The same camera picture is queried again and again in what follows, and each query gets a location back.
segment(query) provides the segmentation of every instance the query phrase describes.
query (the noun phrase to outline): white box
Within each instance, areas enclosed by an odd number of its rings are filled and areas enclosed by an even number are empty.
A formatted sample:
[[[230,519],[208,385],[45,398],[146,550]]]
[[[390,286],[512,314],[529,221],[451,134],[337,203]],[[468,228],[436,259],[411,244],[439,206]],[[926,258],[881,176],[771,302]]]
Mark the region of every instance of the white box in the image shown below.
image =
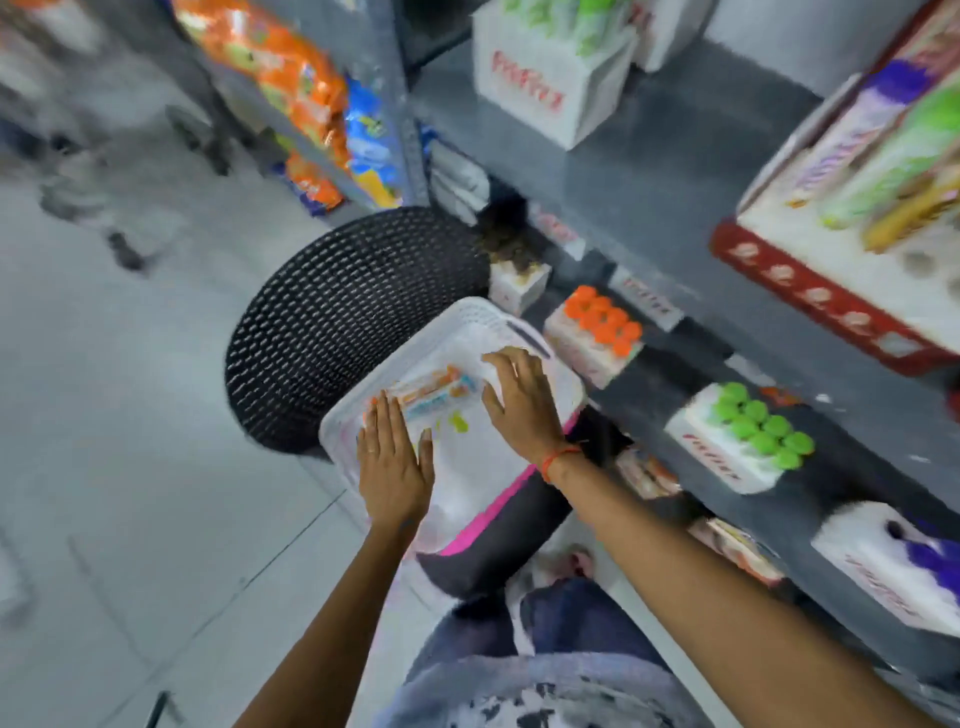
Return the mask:
[[[672,331],[684,319],[684,313],[677,306],[665,296],[651,291],[646,283],[622,265],[618,265],[613,272],[610,288],[664,331]]]
[[[709,421],[710,411],[722,391],[722,385],[711,384],[697,394],[670,418],[666,432],[731,490],[744,495],[769,491],[777,485],[783,471],[769,459],[760,461],[750,456],[744,443],[724,427],[712,425]]]
[[[636,342],[629,355],[616,356],[610,347],[597,344],[591,334],[567,316],[562,305],[546,320],[543,338],[550,342],[564,364],[597,389],[610,384],[643,349],[643,344]]]
[[[899,538],[890,523],[899,527]],[[830,516],[812,544],[907,626],[960,637],[960,606],[932,571],[911,563],[911,541],[931,542],[886,503],[862,502]]]
[[[568,227],[552,212],[547,212],[540,203],[531,201],[527,205],[527,222],[578,263],[587,254],[587,241],[580,233]]]
[[[473,14],[473,85],[569,150],[613,114],[635,47],[628,26],[581,58],[573,40],[531,30],[491,0]]]
[[[494,263],[490,267],[490,295],[488,298],[507,313],[521,316],[546,290],[550,266],[534,263],[521,275],[512,262]]]
[[[634,63],[659,71],[704,27],[713,0],[631,0],[631,20],[640,36]]]

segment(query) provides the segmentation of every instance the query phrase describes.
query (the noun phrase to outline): leg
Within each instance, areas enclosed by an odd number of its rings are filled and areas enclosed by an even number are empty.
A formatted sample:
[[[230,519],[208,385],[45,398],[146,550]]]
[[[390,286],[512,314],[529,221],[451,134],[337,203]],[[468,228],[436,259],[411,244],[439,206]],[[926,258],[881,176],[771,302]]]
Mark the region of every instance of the leg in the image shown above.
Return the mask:
[[[529,593],[520,604],[520,618],[538,654],[631,655],[670,669],[620,605],[583,576]]]
[[[444,617],[414,661],[406,682],[429,667],[473,655],[516,656],[514,628],[503,593],[461,604]]]

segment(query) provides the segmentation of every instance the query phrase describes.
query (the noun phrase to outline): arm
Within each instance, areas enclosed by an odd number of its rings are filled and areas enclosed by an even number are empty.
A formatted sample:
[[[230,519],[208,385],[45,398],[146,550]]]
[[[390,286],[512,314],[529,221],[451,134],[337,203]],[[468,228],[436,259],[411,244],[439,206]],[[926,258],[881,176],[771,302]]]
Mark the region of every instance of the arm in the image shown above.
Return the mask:
[[[540,360],[488,354],[503,390],[484,391],[494,426],[539,464],[565,444]],[[745,728],[935,728],[870,666],[798,610],[661,521],[579,453],[547,474],[589,525],[667,631]]]
[[[370,533],[323,609],[234,728],[347,725],[383,602],[430,504],[430,430],[420,438],[418,463],[399,404],[381,393],[357,438],[357,458]]]

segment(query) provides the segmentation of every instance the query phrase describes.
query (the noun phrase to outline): right hand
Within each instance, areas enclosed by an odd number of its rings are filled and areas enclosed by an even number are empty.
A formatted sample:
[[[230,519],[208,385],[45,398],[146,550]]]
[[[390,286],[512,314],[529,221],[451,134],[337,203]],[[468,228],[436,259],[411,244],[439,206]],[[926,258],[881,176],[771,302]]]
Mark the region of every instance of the right hand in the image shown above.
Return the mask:
[[[500,379],[503,402],[487,382],[483,403],[507,445],[536,466],[567,447],[540,358],[518,347],[506,347],[481,358],[493,364]]]

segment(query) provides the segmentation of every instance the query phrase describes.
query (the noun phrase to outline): hand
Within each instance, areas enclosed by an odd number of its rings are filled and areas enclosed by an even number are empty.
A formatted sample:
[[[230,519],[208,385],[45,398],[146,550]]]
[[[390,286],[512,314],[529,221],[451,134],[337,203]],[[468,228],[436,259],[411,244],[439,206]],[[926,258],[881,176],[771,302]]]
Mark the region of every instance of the hand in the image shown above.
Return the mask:
[[[493,364],[500,379],[503,403],[489,382],[483,390],[483,403],[507,445],[537,466],[566,447],[564,429],[540,358],[525,349],[506,347],[484,354],[482,359]]]
[[[426,516],[433,493],[433,439],[429,428],[420,436],[420,460],[414,454],[407,425],[396,398],[387,393],[371,404],[367,424],[357,436],[360,495],[367,504],[371,530],[412,539]]]

